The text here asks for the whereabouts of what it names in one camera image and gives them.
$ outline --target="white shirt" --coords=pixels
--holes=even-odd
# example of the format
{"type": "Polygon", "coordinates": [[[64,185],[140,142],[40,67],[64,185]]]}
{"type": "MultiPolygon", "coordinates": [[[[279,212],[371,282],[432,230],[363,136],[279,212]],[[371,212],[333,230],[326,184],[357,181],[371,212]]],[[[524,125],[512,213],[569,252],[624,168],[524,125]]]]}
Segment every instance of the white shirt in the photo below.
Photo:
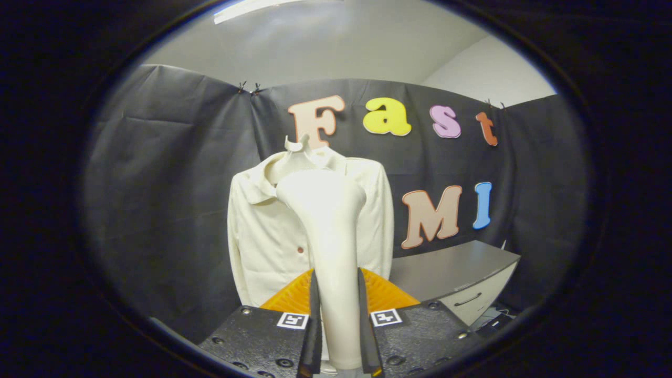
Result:
{"type": "MultiPolygon", "coordinates": [[[[260,307],[313,267],[308,238],[294,212],[276,197],[265,169],[286,152],[236,174],[228,198],[228,251],[243,305],[260,307]]],[[[357,263],[390,276],[394,214],[392,192],[382,164],[344,157],[328,147],[313,150],[316,162],[357,182],[366,203],[357,221],[357,263]]]]}

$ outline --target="cabinet drawer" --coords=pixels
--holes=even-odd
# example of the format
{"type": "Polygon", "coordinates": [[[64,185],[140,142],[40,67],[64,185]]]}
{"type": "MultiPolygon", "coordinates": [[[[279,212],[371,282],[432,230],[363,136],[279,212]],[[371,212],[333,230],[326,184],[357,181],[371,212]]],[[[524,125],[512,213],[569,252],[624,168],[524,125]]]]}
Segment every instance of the cabinet drawer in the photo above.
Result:
{"type": "Polygon", "coordinates": [[[453,311],[467,326],[471,326],[495,301],[516,266],[517,262],[484,281],[441,298],[440,301],[448,306],[450,311],[453,311]]]}

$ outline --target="foam letter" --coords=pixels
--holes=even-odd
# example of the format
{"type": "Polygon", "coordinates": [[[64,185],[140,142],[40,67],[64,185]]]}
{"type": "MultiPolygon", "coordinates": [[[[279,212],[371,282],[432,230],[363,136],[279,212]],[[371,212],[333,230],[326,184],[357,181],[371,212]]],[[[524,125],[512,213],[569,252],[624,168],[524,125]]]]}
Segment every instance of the foam letter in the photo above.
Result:
{"type": "Polygon", "coordinates": [[[482,229],[490,224],[490,191],[493,185],[490,182],[479,182],[474,187],[478,194],[478,210],[476,211],[476,221],[474,229],[482,229]]]}
{"type": "Polygon", "coordinates": [[[404,194],[401,202],[409,207],[409,230],[406,240],[401,243],[401,247],[407,250],[422,244],[424,239],[420,236],[420,228],[425,232],[429,241],[434,240],[435,236],[439,239],[445,239],[457,234],[460,230],[458,227],[458,204],[461,194],[461,186],[448,186],[441,195],[439,206],[436,209],[434,209],[428,193],[424,190],[404,194]]]}
{"type": "Polygon", "coordinates": [[[480,122],[480,127],[483,129],[483,137],[485,141],[491,145],[497,145],[497,137],[493,135],[492,128],[494,127],[493,121],[488,119],[488,115],[484,112],[480,112],[476,115],[476,119],[480,122]]]}
{"type": "Polygon", "coordinates": [[[303,134],[308,134],[308,144],[311,149],[329,146],[329,142],[320,139],[320,128],[325,134],[332,135],[336,131],[336,117],[330,109],[325,109],[322,116],[317,116],[319,108],[331,108],[338,112],[345,109],[345,102],[341,96],[331,96],[319,100],[302,102],[290,106],[287,111],[294,115],[296,126],[296,140],[303,134]]]}
{"type": "Polygon", "coordinates": [[[406,121],[406,107],[394,98],[373,98],[366,102],[366,108],[372,110],[362,120],[369,133],[392,133],[403,137],[411,132],[411,125],[406,121]]]}
{"type": "Polygon", "coordinates": [[[429,116],[436,122],[434,131],[441,138],[457,138],[462,134],[460,125],[455,121],[455,112],[447,106],[434,105],[429,109],[429,116]]]}

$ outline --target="black fabric curtain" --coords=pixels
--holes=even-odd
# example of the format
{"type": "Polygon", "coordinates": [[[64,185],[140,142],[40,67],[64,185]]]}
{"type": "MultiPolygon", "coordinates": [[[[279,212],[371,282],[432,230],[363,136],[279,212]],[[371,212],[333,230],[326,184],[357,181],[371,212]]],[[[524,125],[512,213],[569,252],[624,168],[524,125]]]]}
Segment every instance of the black fabric curtain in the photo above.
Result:
{"type": "Polygon", "coordinates": [[[560,96],[510,106],[499,115],[516,164],[505,249],[521,255],[499,301],[522,310],[550,293],[575,257],[596,183],[584,122],[560,96]]]}
{"type": "Polygon", "coordinates": [[[166,66],[135,70],[100,112],[85,170],[84,211],[101,267],[129,304],[202,341],[240,305],[230,273],[226,207],[233,175],[296,140],[294,104],[340,96],[336,129],[321,131],[346,157],[379,161],[394,203],[394,257],[474,239],[521,254],[502,295],[527,307],[548,292],[583,232],[589,186],[580,120],[558,96],[494,108],[420,85],[364,79],[309,81],[239,91],[199,73],[166,66]],[[362,123],[373,98],[406,110],[408,135],[373,134],[362,123]],[[441,138],[433,106],[455,113],[461,134],[441,138]],[[493,122],[488,144],[476,115],[493,122]],[[493,185],[491,222],[474,229],[474,186],[493,185]],[[404,249],[408,208],[427,191],[434,207],[448,186],[462,187],[459,232],[404,249]]]}

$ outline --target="white hanger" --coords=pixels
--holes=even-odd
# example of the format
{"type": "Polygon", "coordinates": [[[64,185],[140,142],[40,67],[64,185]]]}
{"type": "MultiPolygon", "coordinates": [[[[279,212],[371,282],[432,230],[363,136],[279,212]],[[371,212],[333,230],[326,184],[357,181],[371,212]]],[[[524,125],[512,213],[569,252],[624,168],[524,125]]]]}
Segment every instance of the white hanger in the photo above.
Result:
{"type": "Polygon", "coordinates": [[[308,134],[303,134],[297,143],[289,141],[285,136],[285,155],[273,164],[266,167],[266,178],[271,184],[277,184],[282,178],[292,172],[305,169],[321,169],[314,162],[314,154],[308,145],[308,134]]]}

